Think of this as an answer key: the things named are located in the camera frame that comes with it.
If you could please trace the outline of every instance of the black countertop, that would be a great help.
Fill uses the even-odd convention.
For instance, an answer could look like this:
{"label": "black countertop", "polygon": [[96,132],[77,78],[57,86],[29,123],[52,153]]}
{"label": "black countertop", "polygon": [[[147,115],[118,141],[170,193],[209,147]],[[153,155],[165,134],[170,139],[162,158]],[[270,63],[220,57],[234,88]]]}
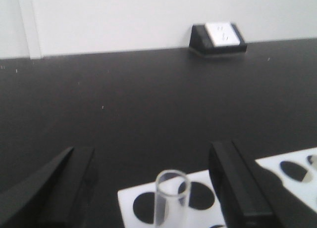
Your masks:
{"label": "black countertop", "polygon": [[210,141],[317,144],[317,39],[212,58],[180,48],[0,66],[0,192],[68,146],[94,146],[87,227],[123,226],[119,189],[207,169]]}

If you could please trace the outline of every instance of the black circle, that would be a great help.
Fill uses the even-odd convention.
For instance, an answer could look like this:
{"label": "black circle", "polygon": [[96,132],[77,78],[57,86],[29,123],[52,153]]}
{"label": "black circle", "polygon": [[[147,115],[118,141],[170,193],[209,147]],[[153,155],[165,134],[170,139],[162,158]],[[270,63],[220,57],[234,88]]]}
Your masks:
{"label": "black circle", "polygon": [[[184,191],[185,183],[183,182],[178,188],[178,193]],[[191,182],[191,192],[189,206],[197,210],[206,210],[214,204],[213,192],[200,182]]]}
{"label": "black circle", "polygon": [[291,161],[282,161],[280,167],[286,175],[299,182],[303,182],[304,177],[310,174],[305,168]]}
{"label": "black circle", "polygon": [[153,192],[145,192],[134,200],[133,212],[140,221],[153,224],[154,199]]}

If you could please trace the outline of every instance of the white wall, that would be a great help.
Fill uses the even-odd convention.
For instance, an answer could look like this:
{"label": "white wall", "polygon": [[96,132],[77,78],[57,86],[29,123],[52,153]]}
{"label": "white wall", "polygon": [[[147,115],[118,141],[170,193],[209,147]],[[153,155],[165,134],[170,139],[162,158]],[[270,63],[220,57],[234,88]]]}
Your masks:
{"label": "white wall", "polygon": [[18,0],[0,0],[0,59],[28,57]]}
{"label": "white wall", "polygon": [[212,21],[236,22],[248,42],[317,37],[317,0],[33,0],[33,7],[42,55],[182,47],[193,23]]}

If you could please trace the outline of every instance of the white card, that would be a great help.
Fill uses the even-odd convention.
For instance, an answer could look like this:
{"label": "white card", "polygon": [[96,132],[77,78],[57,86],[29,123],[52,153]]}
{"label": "white card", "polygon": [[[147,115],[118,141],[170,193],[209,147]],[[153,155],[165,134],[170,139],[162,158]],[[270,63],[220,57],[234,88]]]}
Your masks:
{"label": "white card", "polygon": [[[198,182],[208,187],[214,195],[214,203],[205,210],[197,210],[189,207],[187,211],[186,228],[211,228],[213,226],[225,226],[220,203],[215,195],[208,170],[187,175],[191,182]],[[153,224],[139,220],[133,212],[134,200],[143,193],[155,192],[155,183],[147,183],[118,191],[118,201],[125,228],[153,228]]]}
{"label": "white card", "polygon": [[206,23],[206,31],[215,47],[237,46],[240,40],[230,22]]}
{"label": "white card", "polygon": [[[303,203],[317,213],[317,147],[305,149],[262,159],[256,162],[263,168],[273,172],[282,181],[283,186]],[[286,174],[282,163],[295,163],[307,173],[301,181]]]}

